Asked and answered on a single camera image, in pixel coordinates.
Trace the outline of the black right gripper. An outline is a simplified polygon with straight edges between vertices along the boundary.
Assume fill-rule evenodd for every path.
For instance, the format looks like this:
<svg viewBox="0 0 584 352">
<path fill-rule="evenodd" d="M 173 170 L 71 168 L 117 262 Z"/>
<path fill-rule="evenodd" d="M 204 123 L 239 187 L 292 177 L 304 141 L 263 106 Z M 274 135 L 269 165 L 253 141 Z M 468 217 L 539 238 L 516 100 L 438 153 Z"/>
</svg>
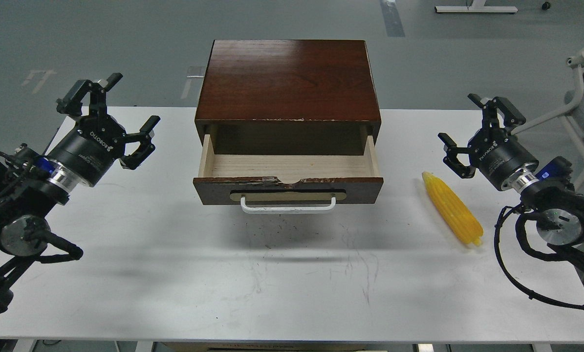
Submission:
<svg viewBox="0 0 584 352">
<path fill-rule="evenodd" d="M 470 140 L 471 154 L 470 149 L 458 147 L 448 134 L 439 133 L 446 153 L 442 161 L 462 179 L 473 178 L 478 169 L 495 189 L 507 190 L 506 179 L 515 171 L 532 172 L 539 165 L 539 160 L 510 135 L 513 129 L 526 123 L 526 118 L 507 98 L 497 96 L 482 102 L 474 93 L 468 94 L 468 98 L 482 111 L 482 129 Z M 464 165 L 459 154 L 470 155 L 471 166 Z"/>
</svg>

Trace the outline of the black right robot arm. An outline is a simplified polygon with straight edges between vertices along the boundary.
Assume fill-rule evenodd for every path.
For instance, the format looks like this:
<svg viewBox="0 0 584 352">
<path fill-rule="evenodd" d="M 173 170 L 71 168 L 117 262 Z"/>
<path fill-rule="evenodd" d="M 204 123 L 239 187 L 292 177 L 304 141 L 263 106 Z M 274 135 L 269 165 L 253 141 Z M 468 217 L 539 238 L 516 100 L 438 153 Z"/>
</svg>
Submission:
<svg viewBox="0 0 584 352">
<path fill-rule="evenodd" d="M 518 214 L 515 232 L 524 253 L 544 262 L 569 262 L 584 275 L 584 252 L 577 248 L 584 243 L 584 195 L 570 180 L 572 163 L 558 156 L 538 169 L 539 161 L 512 134 L 526 123 L 524 115 L 504 97 L 483 102 L 470 93 L 468 98 L 482 111 L 481 129 L 466 147 L 458 147 L 446 133 L 438 137 L 446 152 L 443 161 L 455 174 L 473 178 L 479 170 L 495 189 L 513 189 L 520 196 L 517 206 L 502 209 L 496 224 L 494 248 L 502 271 L 529 299 L 584 310 L 582 305 L 560 302 L 520 284 L 506 269 L 499 246 L 504 221 Z"/>
</svg>

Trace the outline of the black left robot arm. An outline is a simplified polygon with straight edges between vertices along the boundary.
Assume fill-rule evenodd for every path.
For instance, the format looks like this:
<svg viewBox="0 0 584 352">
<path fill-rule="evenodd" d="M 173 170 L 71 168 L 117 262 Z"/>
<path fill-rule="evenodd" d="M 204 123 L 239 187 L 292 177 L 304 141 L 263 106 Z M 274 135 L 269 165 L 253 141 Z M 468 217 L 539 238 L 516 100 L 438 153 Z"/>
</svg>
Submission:
<svg viewBox="0 0 584 352">
<path fill-rule="evenodd" d="M 12 256 L 0 267 L 0 314 L 12 302 L 12 285 L 33 263 L 83 256 L 79 246 L 51 232 L 48 212 L 65 205 L 77 185 L 97 185 L 116 160 L 134 170 L 155 150 L 159 116 L 151 116 L 137 133 L 127 133 L 107 112 L 107 93 L 121 79 L 121 73 L 113 73 L 105 81 L 79 80 L 57 100 L 57 112 L 75 125 L 48 154 L 24 143 L 14 154 L 0 151 L 0 250 Z"/>
</svg>

